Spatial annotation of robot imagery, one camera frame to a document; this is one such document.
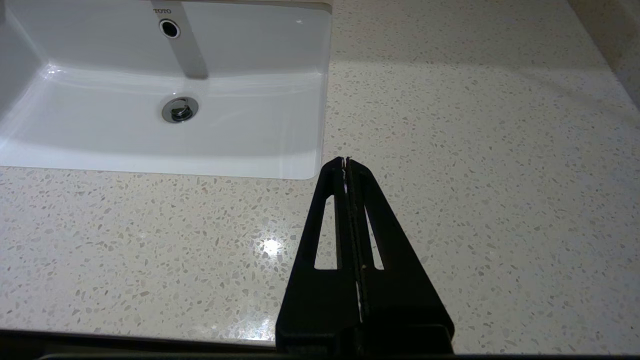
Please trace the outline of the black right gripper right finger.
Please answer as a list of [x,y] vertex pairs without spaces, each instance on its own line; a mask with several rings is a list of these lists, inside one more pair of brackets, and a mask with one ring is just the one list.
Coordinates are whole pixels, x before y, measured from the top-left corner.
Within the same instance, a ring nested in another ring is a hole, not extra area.
[[373,173],[346,182],[366,352],[450,352],[455,326]]

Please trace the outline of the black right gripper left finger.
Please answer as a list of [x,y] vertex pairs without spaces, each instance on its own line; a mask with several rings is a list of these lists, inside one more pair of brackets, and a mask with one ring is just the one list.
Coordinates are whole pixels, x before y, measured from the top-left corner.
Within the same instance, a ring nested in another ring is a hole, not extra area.
[[[351,229],[345,191],[345,159],[327,162],[318,174],[294,264],[275,325],[280,352],[355,352],[361,323]],[[334,198],[336,269],[315,260],[327,198]]]

